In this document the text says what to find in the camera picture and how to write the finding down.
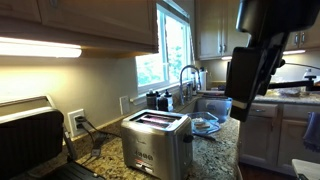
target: toaster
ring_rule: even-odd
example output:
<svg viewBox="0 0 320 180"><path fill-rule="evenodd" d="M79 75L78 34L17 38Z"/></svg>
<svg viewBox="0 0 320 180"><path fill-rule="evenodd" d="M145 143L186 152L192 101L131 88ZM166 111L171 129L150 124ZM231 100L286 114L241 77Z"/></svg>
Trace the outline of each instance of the toaster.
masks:
<svg viewBox="0 0 320 180"><path fill-rule="evenodd" d="M121 123L126 166L160 179L185 179L193 160L191 119L187 115L142 110Z"/></svg>

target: toaster lever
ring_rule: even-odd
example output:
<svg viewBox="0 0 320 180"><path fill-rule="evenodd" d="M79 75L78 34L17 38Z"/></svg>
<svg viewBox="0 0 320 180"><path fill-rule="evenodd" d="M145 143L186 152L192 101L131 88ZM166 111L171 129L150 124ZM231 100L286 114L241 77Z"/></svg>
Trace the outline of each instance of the toaster lever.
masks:
<svg viewBox="0 0 320 180"><path fill-rule="evenodd" d="M192 135L188 135L188 134L185 134L185 135L184 135L183 142L185 142L185 143L191 143L192 140L193 140L193 136L192 136Z"/></svg>

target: window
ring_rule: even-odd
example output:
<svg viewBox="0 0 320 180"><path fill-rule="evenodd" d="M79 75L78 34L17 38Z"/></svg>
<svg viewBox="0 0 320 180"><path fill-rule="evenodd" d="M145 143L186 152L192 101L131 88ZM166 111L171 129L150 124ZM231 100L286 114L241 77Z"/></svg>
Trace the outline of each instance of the window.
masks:
<svg viewBox="0 0 320 180"><path fill-rule="evenodd" d="M139 94L178 83L181 69L190 64L190 28L187 21L157 5L157 23L159 53L136 57Z"/></svg>

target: wooden cabinet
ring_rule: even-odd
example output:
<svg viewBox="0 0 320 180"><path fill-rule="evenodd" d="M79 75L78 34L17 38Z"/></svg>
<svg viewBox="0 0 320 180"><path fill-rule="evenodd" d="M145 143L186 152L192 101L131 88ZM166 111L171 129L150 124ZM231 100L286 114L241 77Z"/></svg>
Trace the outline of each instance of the wooden cabinet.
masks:
<svg viewBox="0 0 320 180"><path fill-rule="evenodd" d="M196 1L198 59L218 59L247 45L248 34L236 30L238 7L238 0Z"/></svg>
<svg viewBox="0 0 320 180"><path fill-rule="evenodd" d="M278 105L251 106L246 122L240 125L240 161L252 165L275 165L278 154Z"/></svg>
<svg viewBox="0 0 320 180"><path fill-rule="evenodd" d="M0 0L0 16L41 22L37 0Z"/></svg>
<svg viewBox="0 0 320 180"><path fill-rule="evenodd" d="M303 145L308 112L320 112L320 107L284 105L278 166L291 168L292 159L320 163L320 154L307 150Z"/></svg>
<svg viewBox="0 0 320 180"><path fill-rule="evenodd" d="M153 0L39 0L46 26L112 39L156 45Z"/></svg>
<svg viewBox="0 0 320 180"><path fill-rule="evenodd" d="M320 48L320 13L314 25L304 31L293 32L290 34L286 50L315 49Z"/></svg>

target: electric outlet plate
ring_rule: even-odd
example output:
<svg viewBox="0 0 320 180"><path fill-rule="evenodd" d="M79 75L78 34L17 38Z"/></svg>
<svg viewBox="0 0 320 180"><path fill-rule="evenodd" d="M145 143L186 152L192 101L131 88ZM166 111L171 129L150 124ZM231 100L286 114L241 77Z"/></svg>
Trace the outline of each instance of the electric outlet plate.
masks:
<svg viewBox="0 0 320 180"><path fill-rule="evenodd" d="M122 96L119 98L119 100L120 100L121 115L128 114L130 112L129 97Z"/></svg>
<svg viewBox="0 0 320 180"><path fill-rule="evenodd" d="M81 134L84 134L86 131L84 129L78 129L77 125L80 124L76 122L75 118L78 116L84 116L84 109L79 109L73 112L68 113L69 117L69 124L70 124L70 130L71 130L71 137L76 137Z"/></svg>

